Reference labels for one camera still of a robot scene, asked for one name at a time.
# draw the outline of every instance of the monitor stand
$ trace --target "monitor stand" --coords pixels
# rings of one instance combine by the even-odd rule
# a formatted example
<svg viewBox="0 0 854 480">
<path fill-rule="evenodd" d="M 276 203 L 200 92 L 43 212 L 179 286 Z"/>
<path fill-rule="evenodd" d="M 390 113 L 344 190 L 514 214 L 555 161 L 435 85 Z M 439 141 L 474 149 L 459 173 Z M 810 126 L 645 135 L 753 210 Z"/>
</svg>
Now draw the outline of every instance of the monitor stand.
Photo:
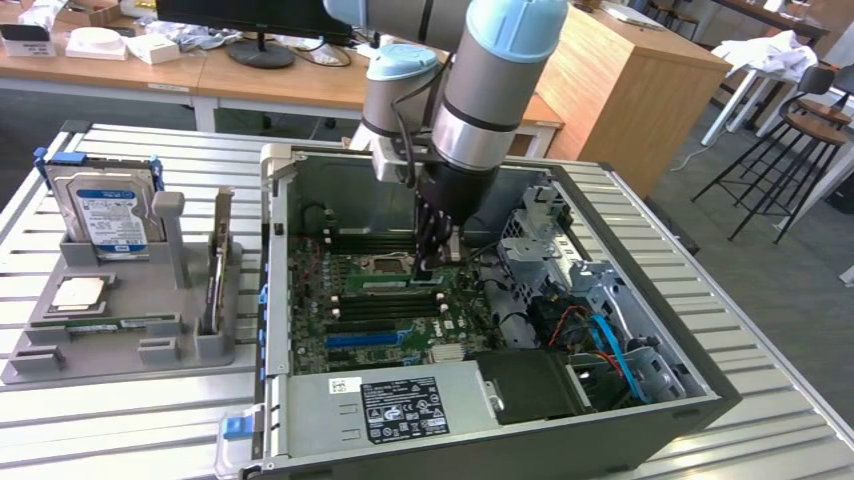
<svg viewBox="0 0 854 480">
<path fill-rule="evenodd" d="M 255 68 L 284 68 L 294 63 L 295 58 L 287 47 L 266 43 L 260 32 L 255 42 L 240 40 L 228 45 L 226 51 L 235 62 Z"/>
</svg>

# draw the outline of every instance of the cardboard box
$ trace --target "cardboard box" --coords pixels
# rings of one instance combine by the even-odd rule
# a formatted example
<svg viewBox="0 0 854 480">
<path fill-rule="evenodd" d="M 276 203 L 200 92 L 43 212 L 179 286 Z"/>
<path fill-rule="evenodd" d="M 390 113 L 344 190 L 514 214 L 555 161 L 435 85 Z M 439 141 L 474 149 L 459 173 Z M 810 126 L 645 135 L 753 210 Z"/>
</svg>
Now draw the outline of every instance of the cardboard box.
<svg viewBox="0 0 854 480">
<path fill-rule="evenodd" d="M 22 0 L 24 10 L 32 7 L 34 0 Z M 116 0 L 72 0 L 74 6 L 86 12 L 75 12 L 66 8 L 56 16 L 58 22 L 71 23 L 82 27 L 103 27 L 122 18 L 122 8 Z"/>
</svg>

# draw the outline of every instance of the motherboard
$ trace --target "motherboard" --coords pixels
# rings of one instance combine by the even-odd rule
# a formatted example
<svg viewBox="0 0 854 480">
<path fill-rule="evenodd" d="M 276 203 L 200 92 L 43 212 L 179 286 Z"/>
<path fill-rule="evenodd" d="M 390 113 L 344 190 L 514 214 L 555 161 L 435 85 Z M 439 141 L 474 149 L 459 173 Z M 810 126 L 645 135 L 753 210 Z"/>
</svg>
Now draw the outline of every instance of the motherboard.
<svg viewBox="0 0 854 480">
<path fill-rule="evenodd" d="M 503 347 L 477 267 L 445 266 L 418 282 L 411 242 L 359 237 L 291 239 L 295 373 L 461 361 Z"/>
</svg>

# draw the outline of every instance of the white cloth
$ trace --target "white cloth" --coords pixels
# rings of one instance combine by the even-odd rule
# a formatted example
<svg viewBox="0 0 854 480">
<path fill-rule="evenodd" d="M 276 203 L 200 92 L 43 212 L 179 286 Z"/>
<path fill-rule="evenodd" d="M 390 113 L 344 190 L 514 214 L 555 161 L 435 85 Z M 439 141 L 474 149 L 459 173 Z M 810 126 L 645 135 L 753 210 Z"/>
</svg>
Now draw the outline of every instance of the white cloth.
<svg viewBox="0 0 854 480">
<path fill-rule="evenodd" d="M 750 66 L 798 81 L 806 69 L 818 65 L 816 52 L 798 43 L 792 30 L 773 37 L 722 42 L 711 53 L 733 64 L 730 74 Z"/>
</svg>

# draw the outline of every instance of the computer monitor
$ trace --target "computer monitor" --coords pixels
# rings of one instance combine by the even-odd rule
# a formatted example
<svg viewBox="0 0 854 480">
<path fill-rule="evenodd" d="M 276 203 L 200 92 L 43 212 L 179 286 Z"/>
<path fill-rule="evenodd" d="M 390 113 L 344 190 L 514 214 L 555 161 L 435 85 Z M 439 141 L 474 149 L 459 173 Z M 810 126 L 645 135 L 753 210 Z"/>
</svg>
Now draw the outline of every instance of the computer monitor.
<svg viewBox="0 0 854 480">
<path fill-rule="evenodd" d="M 258 32 L 258 41 L 228 46 L 238 62 L 282 68 L 294 62 L 287 48 L 264 43 L 264 34 L 320 38 L 346 45 L 352 27 L 326 12 L 323 0 L 158 0 L 158 18 L 167 22 Z"/>
</svg>

